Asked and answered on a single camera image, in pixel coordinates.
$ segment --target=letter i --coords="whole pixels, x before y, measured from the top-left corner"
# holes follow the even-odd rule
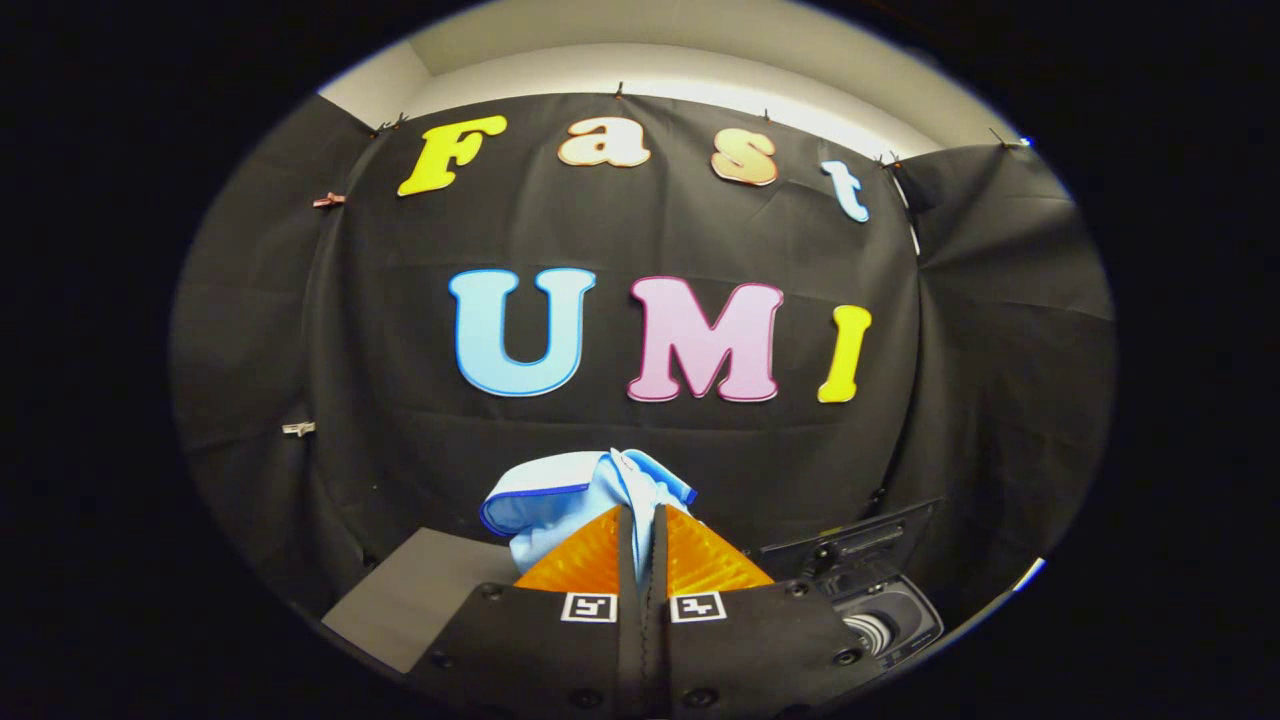
[[[872,314],[856,305],[841,305],[832,313],[836,319],[836,354],[831,359],[827,382],[818,388],[818,402],[849,402],[858,392],[854,373],[863,350],[863,336],[872,327]]]

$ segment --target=clip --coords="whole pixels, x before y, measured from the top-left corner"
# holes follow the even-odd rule
[[[376,138],[379,135],[383,135],[383,132],[385,132],[385,131],[399,129],[399,124],[403,123],[408,118],[404,117],[404,113],[398,113],[397,117],[396,117],[396,120],[393,120],[390,123],[383,123],[383,124],[378,126],[376,128],[374,128],[372,135],[370,135],[369,137],[370,138]]]
[[[320,200],[312,201],[311,206],[312,208],[329,208],[330,205],[342,205],[346,201],[347,201],[347,196],[346,195],[334,195],[334,193],[330,192],[329,195],[321,197]]]
[[[315,429],[316,429],[316,424],[315,423],[297,423],[297,424],[293,424],[293,425],[283,425],[280,429],[284,430],[284,434],[287,434],[287,436],[296,434],[298,437],[302,437],[302,436],[305,436],[307,433],[314,433]]]
[[[998,141],[1000,141],[1000,145],[1001,145],[1001,146],[1004,146],[1004,147],[1005,147],[1006,150],[1010,150],[1010,149],[1014,149],[1014,147],[1028,147],[1028,146],[1030,146],[1030,143],[1032,143],[1032,142],[1030,142],[1029,140],[1027,140],[1025,137],[1024,137],[1024,138],[1021,140],[1021,142],[1005,142],[1005,138],[1002,138],[1002,137],[1000,137],[998,135],[996,135],[996,131],[993,131],[993,129],[991,129],[991,128],[987,128],[987,129],[989,129],[989,131],[991,131],[991,135],[995,135],[995,136],[996,136],[996,140],[998,140]]]

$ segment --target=black fabric backdrop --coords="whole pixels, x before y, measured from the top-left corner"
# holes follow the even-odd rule
[[[508,128],[452,186],[397,196],[422,132],[492,114]],[[653,156],[561,163],[566,128],[602,115],[639,122]],[[714,176],[712,138],[727,127],[773,140],[778,181]],[[279,126],[210,210],[174,310],[175,413],[196,482],[250,562],[308,611],[419,527],[503,542],[480,525],[480,501],[506,469],[556,452],[652,454],[739,546],[946,496],[908,571],[951,625],[1044,555],[1079,507],[1106,437],[1112,313],[1074,205],[1030,150],[902,161],[909,217],[878,163],[694,102],[530,96],[370,135],[319,97]],[[861,181],[869,223],[840,209],[818,165],[832,159]],[[312,209],[329,191],[346,205]],[[534,360],[547,342],[534,275],[566,265],[596,274],[573,378],[532,398],[466,383],[449,278],[516,272],[507,350]],[[709,319],[737,284],[785,292],[776,398],[626,397],[643,338],[630,286],[657,274],[689,279]],[[873,324],[856,397],[822,405],[844,304]],[[314,434],[282,434],[308,419]]]

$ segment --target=screw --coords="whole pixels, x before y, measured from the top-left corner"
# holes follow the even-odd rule
[[[710,707],[719,700],[716,691],[696,689],[685,693],[685,705],[689,707]]]
[[[573,691],[573,694],[568,696],[568,701],[581,707],[582,710],[588,710],[595,707],[596,705],[600,705],[600,702],[603,702],[604,698],[600,697],[600,693],[595,691],[584,689],[584,691]]]

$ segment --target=yellow letter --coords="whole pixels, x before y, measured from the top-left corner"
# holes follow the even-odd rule
[[[428,190],[440,190],[448,187],[457,176],[449,172],[449,159],[456,159],[458,167],[475,160],[480,152],[480,133],[498,135],[507,129],[507,118],[493,115],[479,120],[453,123],[431,128],[422,135],[426,146],[417,158],[413,174],[401,183],[398,195],[413,195]]]
[[[863,348],[863,334],[872,327],[872,314],[856,305],[841,305],[832,313],[836,318],[836,356],[831,359],[827,382],[818,388],[818,402],[849,402],[858,386],[858,354]]]

